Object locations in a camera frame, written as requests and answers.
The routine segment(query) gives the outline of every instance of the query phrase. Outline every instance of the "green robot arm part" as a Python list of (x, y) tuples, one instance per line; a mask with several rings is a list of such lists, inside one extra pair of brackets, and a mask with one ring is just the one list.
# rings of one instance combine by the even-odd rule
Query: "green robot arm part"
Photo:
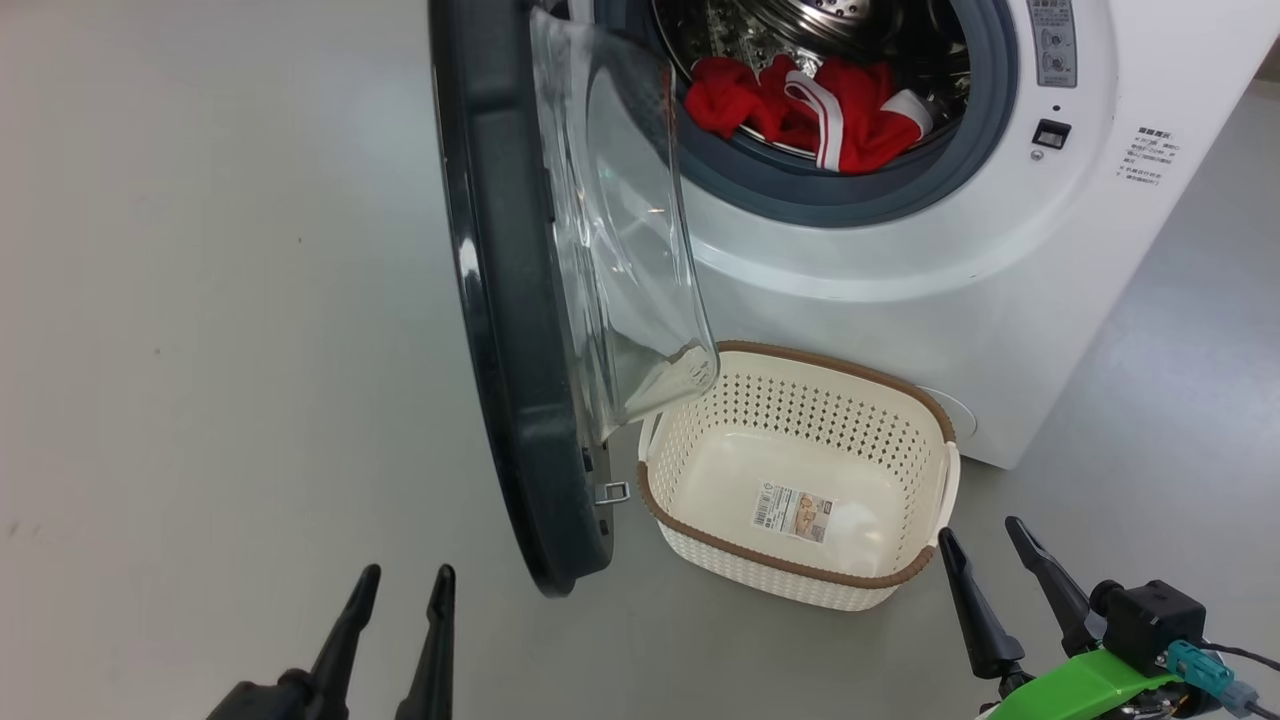
[[(1052, 673), (1015, 689), (989, 717), (991, 720), (1092, 720), (1125, 706), (1146, 691), (1162, 687), (1181, 694), (1178, 678), (1172, 675), (1147, 678), (1106, 650), (1096, 650), (1076, 655)], [(1167, 714), (1176, 710), (1171, 702)]]

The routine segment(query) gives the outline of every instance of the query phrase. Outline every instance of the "washing machine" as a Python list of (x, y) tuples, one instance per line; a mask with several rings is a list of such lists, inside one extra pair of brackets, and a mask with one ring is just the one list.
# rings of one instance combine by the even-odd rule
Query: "washing machine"
[[(881, 170), (820, 170), (684, 111), (701, 56), (812, 70), (845, 46), (805, 28), (870, 5), (891, 19), (854, 50), (879, 51), (937, 120)], [(627, 470), (609, 471), (605, 439), (705, 389), (714, 340), (904, 378), (964, 454), (1016, 464), (1280, 5), (435, 0), (430, 26), (486, 425), (525, 559), (558, 593), (608, 564), (602, 509)]]

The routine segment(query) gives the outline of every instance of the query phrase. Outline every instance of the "connector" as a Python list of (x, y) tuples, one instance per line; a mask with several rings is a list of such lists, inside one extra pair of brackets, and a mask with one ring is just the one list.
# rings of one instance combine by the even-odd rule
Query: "connector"
[(1236, 680), (1235, 671), (1192, 643), (1175, 641), (1169, 646), (1165, 667), (1179, 680), (1213, 696), (1231, 715), (1253, 715), (1247, 706), (1258, 701), (1258, 692)]

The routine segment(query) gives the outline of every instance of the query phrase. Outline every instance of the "white basket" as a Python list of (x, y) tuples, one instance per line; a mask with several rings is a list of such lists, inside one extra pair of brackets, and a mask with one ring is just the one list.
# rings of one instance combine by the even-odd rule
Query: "white basket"
[[(942, 407), (850, 363), (748, 342), (719, 351), (716, 387), (641, 429), (640, 492), (667, 543), (800, 602), (883, 602), (928, 564), (955, 506), (960, 454)], [(783, 507), (819, 514), (796, 525)]]

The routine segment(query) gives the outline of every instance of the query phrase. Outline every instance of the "basket label sticker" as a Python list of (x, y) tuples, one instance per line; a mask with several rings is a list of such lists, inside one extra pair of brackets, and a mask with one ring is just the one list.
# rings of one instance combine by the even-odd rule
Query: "basket label sticker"
[(827, 521), (835, 503), (812, 492), (801, 492), (786, 486), (763, 483), (755, 500), (756, 528), (792, 536), (809, 542), (827, 539)]

